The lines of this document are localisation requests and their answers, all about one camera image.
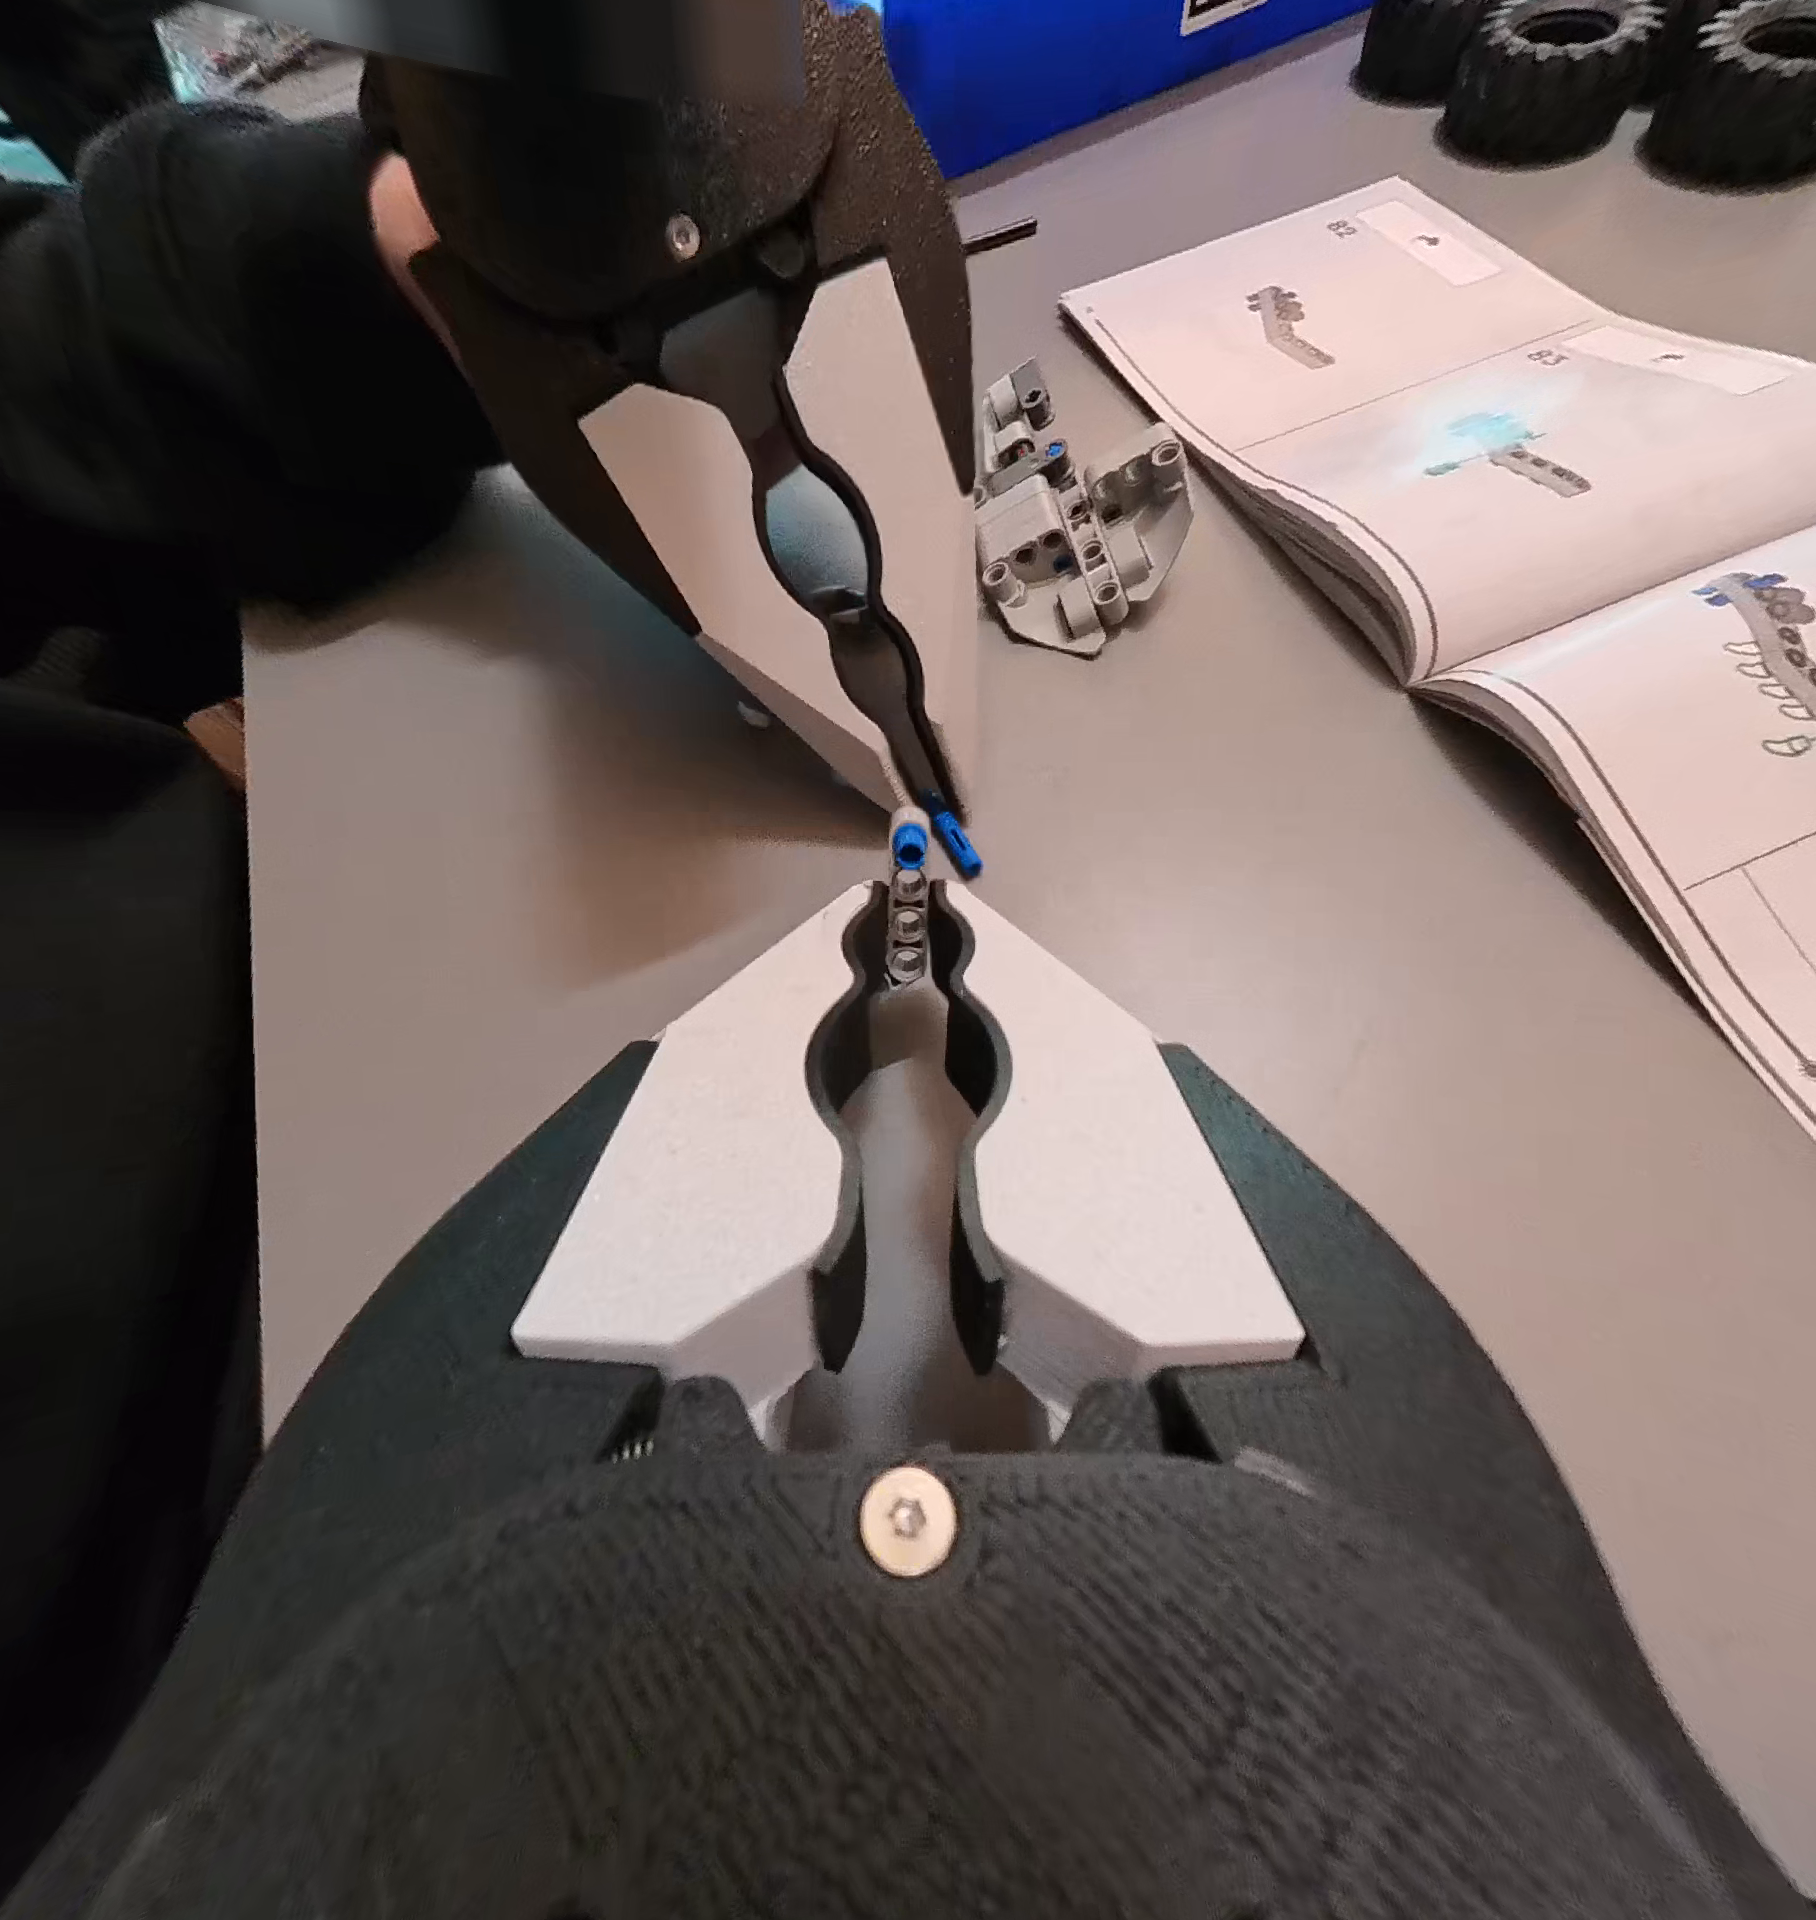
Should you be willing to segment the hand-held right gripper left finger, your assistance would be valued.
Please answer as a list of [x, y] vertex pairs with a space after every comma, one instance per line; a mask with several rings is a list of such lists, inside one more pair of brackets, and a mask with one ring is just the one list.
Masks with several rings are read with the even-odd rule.
[[521, 1356], [718, 1378], [785, 1443], [829, 1366], [815, 1279], [860, 1279], [862, 1174], [818, 1036], [869, 1008], [847, 887], [655, 1036], [607, 1146], [511, 1325]]

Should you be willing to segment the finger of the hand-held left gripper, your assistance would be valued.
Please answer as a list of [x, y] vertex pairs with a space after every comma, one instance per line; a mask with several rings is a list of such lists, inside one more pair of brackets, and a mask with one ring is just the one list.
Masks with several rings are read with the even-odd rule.
[[815, 283], [775, 394], [796, 451], [863, 529], [875, 611], [914, 648], [929, 755], [944, 803], [966, 821], [980, 761], [972, 504], [888, 263]]
[[877, 721], [847, 696], [824, 623], [779, 580], [752, 527], [749, 455], [723, 413], [658, 388], [629, 388], [582, 422], [696, 638], [751, 704], [800, 733], [862, 797], [894, 806], [939, 791], [939, 762], [908, 727], [904, 774]]

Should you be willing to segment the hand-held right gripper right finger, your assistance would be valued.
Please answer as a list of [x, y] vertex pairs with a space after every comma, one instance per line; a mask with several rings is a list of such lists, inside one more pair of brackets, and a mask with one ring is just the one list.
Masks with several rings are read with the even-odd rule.
[[1059, 1440], [1092, 1387], [1297, 1359], [1306, 1325], [1156, 1034], [944, 883], [929, 958], [968, 1109], [949, 1235], [968, 1366], [1015, 1378]]

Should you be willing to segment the grey bent brick beam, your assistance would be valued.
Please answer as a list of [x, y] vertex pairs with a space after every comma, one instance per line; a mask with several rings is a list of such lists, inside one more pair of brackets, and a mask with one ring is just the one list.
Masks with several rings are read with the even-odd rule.
[[[920, 872], [898, 872], [894, 866], [892, 839], [901, 828], [925, 831], [927, 861]], [[911, 988], [929, 972], [930, 851], [927, 813], [916, 805], [898, 806], [888, 821], [887, 912], [880, 956], [880, 985], [887, 994]]]

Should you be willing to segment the person's left forearm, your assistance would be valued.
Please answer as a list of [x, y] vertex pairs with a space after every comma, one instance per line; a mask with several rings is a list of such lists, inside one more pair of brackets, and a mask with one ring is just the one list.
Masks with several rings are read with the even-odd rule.
[[0, 527], [296, 607], [438, 540], [503, 450], [384, 260], [386, 158], [357, 112], [156, 105], [0, 176]]

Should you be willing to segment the person's left hand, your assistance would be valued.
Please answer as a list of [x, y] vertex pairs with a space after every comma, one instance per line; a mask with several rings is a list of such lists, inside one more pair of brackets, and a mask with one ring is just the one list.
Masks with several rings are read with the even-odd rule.
[[384, 153], [369, 178], [371, 231], [388, 274], [408, 275], [416, 254], [438, 240], [430, 213], [420, 199], [414, 172], [399, 153]]

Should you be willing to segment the grey brick assembly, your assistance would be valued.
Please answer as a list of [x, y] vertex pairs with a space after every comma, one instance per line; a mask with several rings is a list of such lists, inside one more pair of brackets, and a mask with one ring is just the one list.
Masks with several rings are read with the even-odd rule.
[[1193, 516], [1186, 451], [1166, 422], [1079, 460], [1038, 361], [984, 390], [975, 562], [984, 600], [1013, 640], [1098, 656], [1166, 586]]

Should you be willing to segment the blue plastic bin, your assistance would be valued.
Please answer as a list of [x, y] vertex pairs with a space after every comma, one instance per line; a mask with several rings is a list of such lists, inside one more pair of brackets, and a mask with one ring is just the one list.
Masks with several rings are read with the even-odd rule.
[[1363, 2], [872, 4], [898, 89], [948, 179], [1367, 7]]

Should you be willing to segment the open instruction booklet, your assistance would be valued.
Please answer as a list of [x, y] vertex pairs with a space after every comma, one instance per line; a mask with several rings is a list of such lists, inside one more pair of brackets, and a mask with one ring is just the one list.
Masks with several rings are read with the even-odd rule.
[[1605, 311], [1405, 179], [1061, 310], [1405, 690], [1536, 762], [1816, 1140], [1816, 363]]

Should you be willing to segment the person's torso in black hoodie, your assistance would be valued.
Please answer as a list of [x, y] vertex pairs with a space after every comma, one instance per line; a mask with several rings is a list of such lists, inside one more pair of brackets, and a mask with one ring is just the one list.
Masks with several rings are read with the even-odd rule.
[[0, 1903], [261, 1445], [242, 806], [108, 662], [0, 658]]

